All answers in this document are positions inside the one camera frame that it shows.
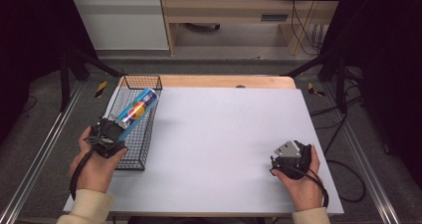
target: person's left hand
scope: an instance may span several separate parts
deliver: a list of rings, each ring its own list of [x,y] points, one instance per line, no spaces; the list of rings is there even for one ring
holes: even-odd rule
[[[91,146],[84,141],[84,139],[90,135],[90,131],[91,127],[89,126],[85,129],[79,139],[81,152],[74,158],[74,161],[71,164],[71,176],[74,174],[81,159],[91,149]],[[84,166],[81,175],[78,178],[77,189],[87,189],[106,193],[115,167],[123,158],[126,151],[127,148],[124,148],[109,159],[106,159],[94,152],[91,158],[87,161],[87,164]]]

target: gray floor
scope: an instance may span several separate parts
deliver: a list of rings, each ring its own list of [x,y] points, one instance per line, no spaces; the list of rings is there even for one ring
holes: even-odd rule
[[[281,33],[277,25],[223,24],[220,31],[182,26],[179,32],[176,54],[173,57],[149,52],[140,60],[139,53],[131,53],[129,56],[126,53],[124,56],[103,56],[104,62],[117,70],[124,69],[127,73],[137,74],[279,75],[291,71],[313,57],[304,53],[295,57],[289,56],[286,44],[280,39]],[[324,91],[331,87],[331,83],[320,84],[317,81],[318,69],[319,67],[311,69],[296,78],[296,85],[303,91],[310,112],[332,107],[328,96],[320,97],[308,93],[309,82],[314,84],[316,91]],[[77,138],[87,125],[94,123],[102,114],[116,82],[116,79],[104,76],[102,71],[93,66],[89,65],[89,70],[92,75],[89,81],[83,84],[82,94],[71,118],[63,127],[49,159],[22,207],[18,218],[20,223],[25,223],[28,218],[55,219],[62,214],[62,208],[69,196],[69,163],[78,152]],[[104,77],[108,79],[105,93],[100,99],[94,99],[94,93]],[[348,93],[348,99],[359,96],[358,89],[350,89]],[[12,199],[59,114],[59,74],[55,72],[34,82],[30,94],[37,102],[31,109],[22,113],[0,146],[1,210],[4,210]],[[34,101],[29,98],[27,108]],[[360,103],[351,105],[346,121],[368,157],[400,222],[422,223],[422,192],[400,158],[384,153],[381,139],[365,107]],[[337,123],[338,116],[336,112],[329,112],[314,116],[313,122],[315,127],[326,127]],[[335,127],[316,130],[322,147],[326,147],[334,131]],[[326,158],[341,161],[361,174],[344,131],[343,128],[338,134]],[[329,166],[341,196],[353,199],[361,194],[360,183],[352,173],[335,164]],[[359,203],[342,201],[344,215],[331,217],[331,222],[384,223],[373,201],[374,196],[374,193],[368,192]],[[291,222],[291,218],[286,218],[279,223]]]

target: white cabinet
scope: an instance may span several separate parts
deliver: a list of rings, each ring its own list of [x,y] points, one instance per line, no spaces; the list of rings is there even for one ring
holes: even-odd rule
[[[74,0],[96,50],[168,50],[160,0]]]

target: wire basket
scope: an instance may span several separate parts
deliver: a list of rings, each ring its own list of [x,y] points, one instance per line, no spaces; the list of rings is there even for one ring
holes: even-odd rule
[[[160,97],[162,91],[160,77],[144,75],[124,76],[112,103],[108,118],[111,114],[119,115],[145,88],[153,89],[157,96]],[[127,146],[128,150],[116,169],[145,170],[146,157],[148,156],[151,142],[152,125],[158,103],[143,117],[124,140],[124,145]]]

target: floor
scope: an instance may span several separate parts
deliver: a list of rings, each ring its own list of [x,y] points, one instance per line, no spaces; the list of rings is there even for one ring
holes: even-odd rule
[[[277,76],[315,56],[303,51],[290,56],[281,35],[277,25],[222,24],[218,31],[185,25],[179,30],[174,56],[151,51],[124,55],[102,52],[101,55],[106,64],[128,73]],[[304,48],[308,53],[315,51],[306,43]],[[32,189],[22,197],[26,200],[25,204],[15,206],[20,211],[16,223],[53,223],[62,214],[64,202],[69,196],[66,163],[70,163],[77,152],[71,140],[76,140],[75,133],[81,133],[81,123],[94,122],[101,112],[90,107],[90,103],[104,72],[90,65],[88,68],[92,75],[82,87],[85,95],[75,104],[75,111],[80,113],[61,127],[62,134],[58,140],[49,140],[54,147],[46,153],[49,159],[37,172],[27,173],[27,170],[34,167],[32,163],[40,156],[39,150],[43,152],[49,130],[60,115],[60,79],[57,72],[31,85],[26,111],[14,123],[9,136],[0,146],[0,179],[7,180],[1,184],[0,208],[5,211],[8,205],[16,204],[11,200],[14,200],[17,190]],[[333,83],[320,83],[316,76],[318,69],[320,67],[315,67],[295,78],[310,112],[333,106]],[[314,85],[315,93],[309,92],[309,83]],[[115,80],[110,79],[109,86],[113,84]],[[360,95],[352,82],[346,82],[346,86],[350,88],[348,100]],[[111,89],[105,90],[105,104],[110,92]],[[336,110],[312,116],[323,148],[327,148],[342,117],[343,114]],[[356,156],[359,153],[356,147],[362,149],[367,163]],[[400,158],[384,153],[382,141],[362,100],[357,99],[349,105],[345,123],[325,158],[333,160],[329,165],[331,174],[344,199],[345,213],[331,217],[332,223],[422,223],[419,215],[422,212],[422,192]],[[346,164],[354,172],[336,161]],[[368,178],[367,169],[362,169],[367,164],[375,178]],[[26,175],[37,176],[37,182],[19,187]],[[358,177],[365,180],[366,189],[363,189]],[[364,190],[366,194],[357,201]],[[279,223],[292,223],[292,220],[284,218]]]

